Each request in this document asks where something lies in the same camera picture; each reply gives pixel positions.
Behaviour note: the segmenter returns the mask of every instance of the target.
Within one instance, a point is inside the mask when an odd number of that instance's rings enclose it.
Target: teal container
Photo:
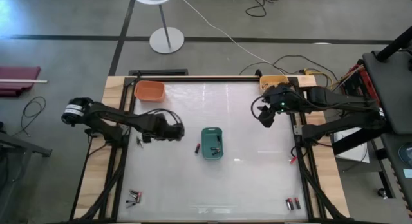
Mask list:
[[[212,155],[216,150],[211,150],[211,147],[219,148],[220,152]],[[219,160],[223,156],[223,138],[220,128],[207,127],[201,131],[201,153],[206,160]]]

